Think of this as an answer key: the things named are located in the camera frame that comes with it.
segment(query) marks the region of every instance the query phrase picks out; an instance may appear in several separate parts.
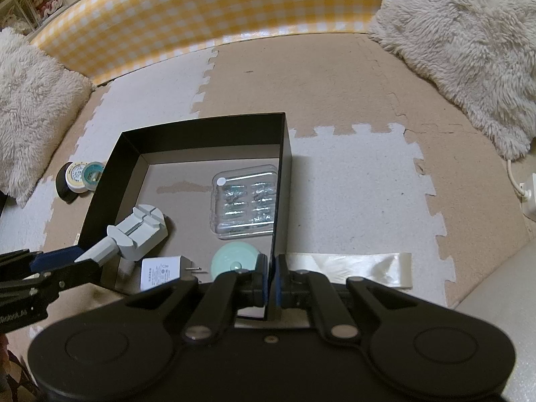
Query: screw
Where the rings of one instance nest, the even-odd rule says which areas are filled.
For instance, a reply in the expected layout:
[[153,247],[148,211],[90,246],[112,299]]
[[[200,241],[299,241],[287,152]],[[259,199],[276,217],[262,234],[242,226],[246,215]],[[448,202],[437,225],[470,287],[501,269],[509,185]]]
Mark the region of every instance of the screw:
[[212,331],[207,326],[195,325],[187,328],[184,335],[191,340],[204,340],[212,335]]
[[279,337],[277,337],[277,335],[267,335],[264,338],[264,342],[269,343],[271,345],[273,345],[274,343],[277,343],[278,341],[279,341]]
[[331,329],[331,335],[338,339],[353,339],[358,333],[354,325],[335,325]]

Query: checkered cloth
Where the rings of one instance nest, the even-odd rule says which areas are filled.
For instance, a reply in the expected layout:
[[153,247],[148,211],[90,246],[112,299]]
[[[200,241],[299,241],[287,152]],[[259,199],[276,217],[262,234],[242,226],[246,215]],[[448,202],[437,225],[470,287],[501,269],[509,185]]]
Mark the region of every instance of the checkered cloth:
[[186,52],[261,37],[364,32],[382,0],[81,0],[32,43],[101,84]]

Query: white strip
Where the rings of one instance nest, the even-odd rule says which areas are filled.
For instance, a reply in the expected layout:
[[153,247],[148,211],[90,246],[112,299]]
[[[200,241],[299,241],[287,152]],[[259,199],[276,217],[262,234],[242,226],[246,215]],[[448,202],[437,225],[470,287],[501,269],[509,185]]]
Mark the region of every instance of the white strip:
[[321,272],[330,282],[337,284],[345,284],[349,276],[362,276],[388,287],[413,287],[409,252],[374,255],[290,252],[287,265],[291,271],[306,269]]

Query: white fluffy pillow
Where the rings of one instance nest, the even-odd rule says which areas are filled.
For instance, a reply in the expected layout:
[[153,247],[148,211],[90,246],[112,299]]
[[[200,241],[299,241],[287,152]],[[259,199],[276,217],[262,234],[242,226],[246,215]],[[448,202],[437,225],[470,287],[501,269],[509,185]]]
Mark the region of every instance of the white fluffy pillow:
[[0,191],[21,207],[91,91],[26,37],[0,32]]
[[369,36],[460,106],[506,159],[536,128],[536,0],[383,0]]

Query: black box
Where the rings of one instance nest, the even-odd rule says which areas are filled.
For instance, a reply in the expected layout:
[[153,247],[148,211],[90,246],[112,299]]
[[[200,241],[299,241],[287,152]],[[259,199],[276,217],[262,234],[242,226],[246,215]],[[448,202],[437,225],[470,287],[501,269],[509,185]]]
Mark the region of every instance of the black box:
[[[134,205],[151,204],[166,216],[169,235],[147,256],[183,255],[207,270],[215,251],[227,243],[210,228],[212,178],[222,171],[265,164],[278,169],[273,234],[244,241],[268,255],[272,272],[275,256],[284,254],[287,244],[292,155],[283,113],[193,119],[122,133],[90,203],[78,245],[89,249]],[[119,258],[106,263],[101,285],[138,292],[140,263],[126,282],[117,277]],[[210,274],[196,276],[201,282],[212,281]]]

